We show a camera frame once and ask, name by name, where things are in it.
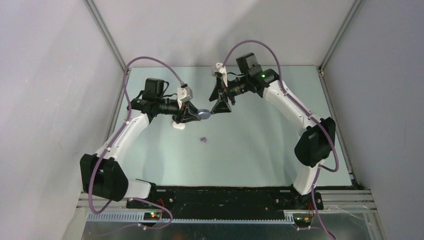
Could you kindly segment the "purple earbud charging case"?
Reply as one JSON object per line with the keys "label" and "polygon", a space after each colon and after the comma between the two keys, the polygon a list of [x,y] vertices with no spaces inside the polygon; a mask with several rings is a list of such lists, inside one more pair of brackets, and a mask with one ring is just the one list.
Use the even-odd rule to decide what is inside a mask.
{"label": "purple earbud charging case", "polygon": [[208,109],[199,109],[197,115],[201,120],[207,120],[211,117],[211,112]]}

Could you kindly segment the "white earbud charging case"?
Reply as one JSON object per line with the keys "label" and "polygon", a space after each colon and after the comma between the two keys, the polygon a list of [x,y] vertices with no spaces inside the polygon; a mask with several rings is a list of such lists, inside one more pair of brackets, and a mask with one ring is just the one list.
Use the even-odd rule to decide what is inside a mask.
{"label": "white earbud charging case", "polygon": [[186,128],[185,123],[177,123],[175,121],[172,122],[172,127],[177,130],[184,130]]}

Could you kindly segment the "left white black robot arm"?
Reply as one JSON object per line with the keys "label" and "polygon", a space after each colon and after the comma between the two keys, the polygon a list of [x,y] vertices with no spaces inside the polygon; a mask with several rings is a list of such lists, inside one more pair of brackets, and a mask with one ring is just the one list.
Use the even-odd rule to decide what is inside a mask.
{"label": "left white black robot arm", "polygon": [[144,89],[127,106],[123,124],[93,154],[84,154],[80,160],[83,191],[92,196],[119,202],[138,198],[145,208],[153,208],[158,194],[153,184],[130,179],[123,170],[123,162],[133,143],[158,115],[169,115],[177,125],[200,121],[197,108],[191,103],[193,92],[184,84],[176,91],[176,99],[165,94],[169,83],[148,78]]}

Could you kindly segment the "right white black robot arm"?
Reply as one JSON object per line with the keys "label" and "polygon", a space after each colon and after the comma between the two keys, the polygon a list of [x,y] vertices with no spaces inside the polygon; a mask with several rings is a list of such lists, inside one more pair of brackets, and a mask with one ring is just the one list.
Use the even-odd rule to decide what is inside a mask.
{"label": "right white black robot arm", "polygon": [[300,136],[294,153],[301,168],[293,183],[296,190],[291,194],[291,204],[304,209],[311,202],[310,192],[316,182],[321,163],[329,157],[334,148],[336,123],[331,118],[321,118],[307,109],[293,92],[280,82],[280,74],[274,69],[263,69],[254,53],[250,52],[236,59],[240,75],[229,80],[226,67],[217,62],[212,67],[216,78],[209,101],[215,102],[211,114],[230,113],[236,103],[236,96],[252,92],[275,106],[293,124]]}

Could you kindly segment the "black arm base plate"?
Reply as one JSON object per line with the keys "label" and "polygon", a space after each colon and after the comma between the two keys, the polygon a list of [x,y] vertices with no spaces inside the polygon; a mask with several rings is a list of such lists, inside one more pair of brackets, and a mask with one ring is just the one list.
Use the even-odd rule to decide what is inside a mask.
{"label": "black arm base plate", "polygon": [[265,204],[282,210],[323,208],[320,193],[301,195],[293,186],[230,187],[230,186],[154,186],[146,198],[171,208],[177,203],[196,204]]}

